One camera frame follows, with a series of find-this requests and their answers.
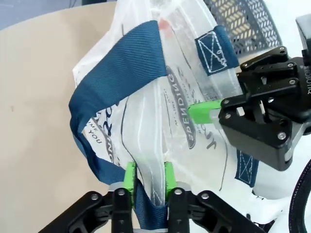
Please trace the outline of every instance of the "tabletop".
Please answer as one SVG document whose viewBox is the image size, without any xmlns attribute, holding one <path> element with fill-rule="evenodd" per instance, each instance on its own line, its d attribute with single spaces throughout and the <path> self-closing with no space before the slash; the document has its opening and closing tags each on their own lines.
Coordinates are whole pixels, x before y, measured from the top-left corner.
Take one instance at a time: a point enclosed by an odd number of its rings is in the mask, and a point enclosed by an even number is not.
<svg viewBox="0 0 311 233">
<path fill-rule="evenodd" d="M 74 143 L 68 103 L 72 68 L 109 30 L 114 8 L 66 9 L 0 31 L 0 232 L 38 232 L 87 191 L 107 192 Z"/>
</svg>

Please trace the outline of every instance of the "blue fabric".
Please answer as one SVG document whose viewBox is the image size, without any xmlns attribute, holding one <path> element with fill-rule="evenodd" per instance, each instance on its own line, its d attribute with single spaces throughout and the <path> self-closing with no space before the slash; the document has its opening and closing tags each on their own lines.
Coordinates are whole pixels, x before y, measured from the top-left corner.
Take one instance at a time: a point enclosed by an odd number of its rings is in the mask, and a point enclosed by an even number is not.
<svg viewBox="0 0 311 233">
<path fill-rule="evenodd" d="M 142 229 L 154 230 L 167 228 L 167 204 L 154 206 L 148 198 L 140 181 L 138 181 L 135 213 Z"/>
<path fill-rule="evenodd" d="M 235 179 L 254 187 L 259 161 L 237 150 L 238 168 Z"/>
<path fill-rule="evenodd" d="M 82 130 L 98 111 L 118 103 L 162 76 L 166 76 L 166 69 L 159 28 L 156 21 L 149 21 L 120 39 L 74 91 L 69 102 L 71 131 L 91 170 L 101 182 L 123 181 L 125 171 L 98 158 Z M 141 227 L 149 230 L 165 227 L 167 208 L 153 206 L 141 183 L 137 189 L 136 212 Z"/>
<path fill-rule="evenodd" d="M 239 66 L 224 26 L 216 26 L 213 31 L 197 38 L 195 44 L 207 75 Z"/>
</svg>

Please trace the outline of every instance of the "black mesh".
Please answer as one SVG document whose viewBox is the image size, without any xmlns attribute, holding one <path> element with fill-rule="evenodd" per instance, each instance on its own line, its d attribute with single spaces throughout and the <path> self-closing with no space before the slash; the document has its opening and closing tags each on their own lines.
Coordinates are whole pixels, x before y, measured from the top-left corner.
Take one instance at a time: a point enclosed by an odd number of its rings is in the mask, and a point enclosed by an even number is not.
<svg viewBox="0 0 311 233">
<path fill-rule="evenodd" d="M 282 44 L 263 0 L 204 0 L 238 56 Z"/>
</svg>

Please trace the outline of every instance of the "gray floor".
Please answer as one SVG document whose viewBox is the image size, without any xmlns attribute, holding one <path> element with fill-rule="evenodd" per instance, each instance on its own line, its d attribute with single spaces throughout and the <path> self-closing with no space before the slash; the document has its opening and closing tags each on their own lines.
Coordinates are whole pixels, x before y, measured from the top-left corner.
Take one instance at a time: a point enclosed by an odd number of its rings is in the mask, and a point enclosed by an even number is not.
<svg viewBox="0 0 311 233">
<path fill-rule="evenodd" d="M 0 30 L 21 21 L 80 6 L 82 0 L 0 0 Z"/>
</svg>

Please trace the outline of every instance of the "robotic arm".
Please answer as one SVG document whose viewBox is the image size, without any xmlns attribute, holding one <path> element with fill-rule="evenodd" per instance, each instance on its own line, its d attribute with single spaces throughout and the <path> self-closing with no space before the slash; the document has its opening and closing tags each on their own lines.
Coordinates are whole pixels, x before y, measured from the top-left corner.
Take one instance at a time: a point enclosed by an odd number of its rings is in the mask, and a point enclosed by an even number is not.
<svg viewBox="0 0 311 233">
<path fill-rule="evenodd" d="M 311 133 L 311 15 L 296 22 L 302 57 L 290 58 L 281 46 L 241 64 L 243 94 L 223 100 L 219 113 L 231 145 L 279 171 Z"/>
<path fill-rule="evenodd" d="M 210 233 L 264 233 L 213 192 L 194 195 L 189 185 L 176 182 L 171 163 L 166 163 L 167 228 L 133 229 L 132 208 L 136 206 L 138 182 L 137 166 L 130 163 L 124 182 L 112 184 L 105 196 L 94 191 L 86 193 L 39 233 L 93 233 L 108 220 L 112 233 L 190 233 L 189 219 Z"/>
</svg>

